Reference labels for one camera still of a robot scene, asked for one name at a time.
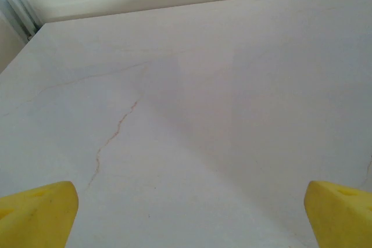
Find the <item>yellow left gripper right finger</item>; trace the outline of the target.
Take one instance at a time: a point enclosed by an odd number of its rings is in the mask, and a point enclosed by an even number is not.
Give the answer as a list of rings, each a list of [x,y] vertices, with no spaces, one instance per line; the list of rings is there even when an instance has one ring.
[[[312,181],[304,197],[319,247],[371,247],[371,193]]]

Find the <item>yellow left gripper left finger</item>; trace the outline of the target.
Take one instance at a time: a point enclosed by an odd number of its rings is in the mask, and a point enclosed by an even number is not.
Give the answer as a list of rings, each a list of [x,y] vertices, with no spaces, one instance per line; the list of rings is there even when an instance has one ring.
[[[70,181],[1,197],[1,247],[65,247],[77,211]]]

